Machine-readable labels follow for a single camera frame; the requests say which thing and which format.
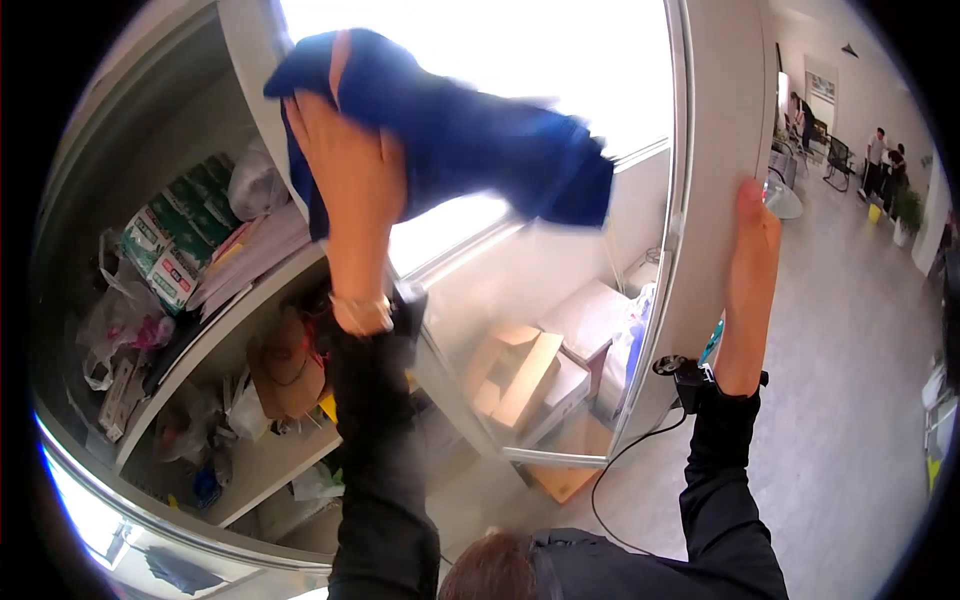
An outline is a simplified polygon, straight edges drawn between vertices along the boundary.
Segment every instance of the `white shirt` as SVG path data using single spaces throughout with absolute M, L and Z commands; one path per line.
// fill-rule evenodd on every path
M 876 138 L 876 133 L 870 136 L 870 139 L 867 140 L 867 158 L 873 164 L 880 164 L 880 159 L 883 158 L 883 151 L 887 149 L 887 143 L 882 139 Z

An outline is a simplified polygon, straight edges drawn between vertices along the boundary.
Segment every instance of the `stack of paper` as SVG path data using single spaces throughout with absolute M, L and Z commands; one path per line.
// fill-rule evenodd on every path
M 203 306 L 202 321 L 255 279 L 310 243 L 310 231 L 296 203 L 267 215 L 221 260 L 207 267 L 187 310 Z

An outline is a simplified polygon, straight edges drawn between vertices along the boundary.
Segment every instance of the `blue cloth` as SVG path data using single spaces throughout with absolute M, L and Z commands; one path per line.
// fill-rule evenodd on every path
M 263 86 L 268 98 L 308 89 L 333 104 L 329 67 L 334 32 L 306 37 Z M 495 190 L 523 217 L 600 227 L 610 201 L 613 164 L 575 119 L 463 88 L 427 73 L 404 48 L 369 30 L 350 33 L 340 110 L 372 131 L 387 130 L 406 158 L 411 219 L 447 200 Z M 329 220 L 306 159 L 287 129 L 290 178 L 310 212 L 310 234 Z

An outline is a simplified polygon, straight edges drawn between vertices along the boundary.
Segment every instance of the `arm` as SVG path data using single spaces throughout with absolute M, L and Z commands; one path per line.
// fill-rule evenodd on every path
M 348 58 L 341 33 L 330 60 L 335 100 Z M 390 228 L 406 204 L 403 152 L 316 94 L 298 91 L 284 107 L 330 219 L 337 328 L 329 378 L 347 486 L 330 597 L 433 598 L 440 541 L 426 515 L 422 449 L 400 362 L 409 340 L 385 332 L 379 309 Z
M 714 368 L 722 393 L 705 397 L 697 414 L 680 509 L 692 564 L 755 593 L 785 598 L 770 532 L 747 487 L 779 253 L 780 220 L 748 180 L 737 196 L 726 320 Z

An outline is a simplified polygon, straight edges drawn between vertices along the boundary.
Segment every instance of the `black jacket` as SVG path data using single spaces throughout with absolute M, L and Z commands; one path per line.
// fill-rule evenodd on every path
M 391 334 L 335 335 L 329 376 L 347 491 L 330 575 L 334 600 L 437 593 L 440 543 L 424 507 L 422 438 L 398 359 L 409 344 Z M 770 532 L 747 489 L 759 403 L 759 394 L 702 402 L 680 495 L 688 563 L 631 554 L 576 529 L 539 532 L 540 599 L 786 598 Z

